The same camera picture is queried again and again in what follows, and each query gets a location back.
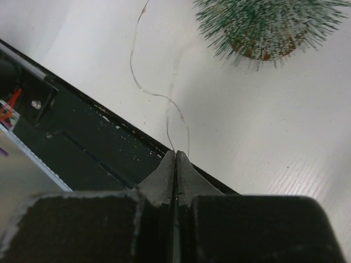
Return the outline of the small frosted christmas tree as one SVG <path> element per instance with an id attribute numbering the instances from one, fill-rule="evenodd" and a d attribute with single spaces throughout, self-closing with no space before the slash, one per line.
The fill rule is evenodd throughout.
<path id="1" fill-rule="evenodd" d="M 316 49 L 347 18 L 350 1 L 195 1 L 199 31 L 215 56 L 282 63 L 296 49 Z"/>

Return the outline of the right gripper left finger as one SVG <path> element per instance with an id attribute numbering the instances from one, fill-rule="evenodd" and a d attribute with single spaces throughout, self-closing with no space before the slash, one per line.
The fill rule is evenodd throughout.
<path id="1" fill-rule="evenodd" d="M 1 262 L 171 262 L 174 152 L 128 191 L 29 197 L 1 239 Z"/>

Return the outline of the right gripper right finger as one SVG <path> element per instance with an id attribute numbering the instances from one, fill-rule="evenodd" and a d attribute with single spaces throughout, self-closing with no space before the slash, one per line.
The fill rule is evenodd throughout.
<path id="1" fill-rule="evenodd" d="M 223 193 L 182 151 L 176 167 L 181 262 L 345 262 L 316 200 Z"/>

